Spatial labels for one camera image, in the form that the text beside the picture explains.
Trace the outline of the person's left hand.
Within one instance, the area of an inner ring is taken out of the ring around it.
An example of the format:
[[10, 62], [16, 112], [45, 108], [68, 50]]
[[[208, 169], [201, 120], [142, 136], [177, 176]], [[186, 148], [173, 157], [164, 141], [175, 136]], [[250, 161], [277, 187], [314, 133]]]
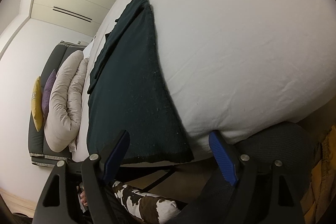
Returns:
[[84, 184], [82, 182], [76, 187], [76, 191], [80, 202], [80, 208], [83, 213], [85, 213], [88, 210], [88, 201], [84, 190]]

